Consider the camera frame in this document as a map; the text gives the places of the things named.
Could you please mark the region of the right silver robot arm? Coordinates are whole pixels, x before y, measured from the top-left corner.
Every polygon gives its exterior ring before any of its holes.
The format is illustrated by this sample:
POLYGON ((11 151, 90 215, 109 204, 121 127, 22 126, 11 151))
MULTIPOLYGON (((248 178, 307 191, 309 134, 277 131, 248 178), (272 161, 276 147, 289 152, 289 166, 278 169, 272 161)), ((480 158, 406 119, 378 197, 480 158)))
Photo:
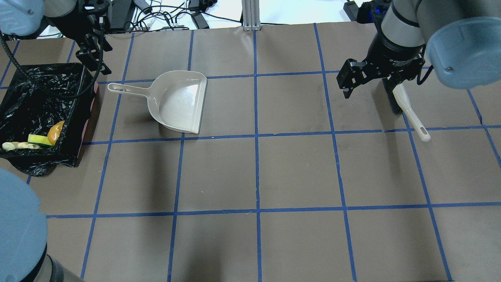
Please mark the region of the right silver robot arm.
POLYGON ((337 75, 345 98, 373 79, 414 79, 428 60, 445 86, 470 89, 500 80, 499 0, 371 0, 356 21, 373 23, 363 61, 347 59, 337 75))

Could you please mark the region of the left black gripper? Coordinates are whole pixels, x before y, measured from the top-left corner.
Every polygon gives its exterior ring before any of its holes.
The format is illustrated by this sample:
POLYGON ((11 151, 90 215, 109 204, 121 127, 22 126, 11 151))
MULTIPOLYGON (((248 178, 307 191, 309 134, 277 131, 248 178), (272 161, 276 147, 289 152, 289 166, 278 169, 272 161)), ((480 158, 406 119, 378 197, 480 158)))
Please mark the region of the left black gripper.
POLYGON ((90 71, 101 64, 102 75, 112 73, 104 63, 104 52, 113 50, 104 34, 112 13, 110 0, 54 0, 52 23, 65 37, 77 42, 76 57, 90 71))

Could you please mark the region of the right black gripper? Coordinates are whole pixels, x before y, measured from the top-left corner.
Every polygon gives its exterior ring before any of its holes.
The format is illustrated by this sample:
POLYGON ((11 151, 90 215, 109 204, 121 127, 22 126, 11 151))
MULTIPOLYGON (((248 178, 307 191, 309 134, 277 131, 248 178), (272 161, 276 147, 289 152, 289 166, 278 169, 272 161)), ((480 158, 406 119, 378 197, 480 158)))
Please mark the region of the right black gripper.
POLYGON ((337 84, 349 99, 355 88, 366 84, 368 78, 386 78, 397 83, 413 80, 425 63, 422 49, 425 45, 403 47, 377 33, 369 47, 367 57, 358 62, 347 59, 337 75, 337 84))

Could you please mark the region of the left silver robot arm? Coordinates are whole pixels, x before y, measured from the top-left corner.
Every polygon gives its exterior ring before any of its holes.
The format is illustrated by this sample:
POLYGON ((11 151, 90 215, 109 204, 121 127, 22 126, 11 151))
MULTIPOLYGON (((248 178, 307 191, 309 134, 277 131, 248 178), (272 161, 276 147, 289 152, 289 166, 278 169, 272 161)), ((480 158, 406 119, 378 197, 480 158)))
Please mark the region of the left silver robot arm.
MULTIPOLYGON (((79 162, 99 74, 109 0, 2 0, 1 45, 16 71, 1 102, 1 158, 33 177, 79 162), (21 65, 5 36, 40 34, 45 24, 74 40, 77 63, 21 65)), ((1 281, 80 282, 48 254, 48 221, 25 180, 1 169, 1 281)))

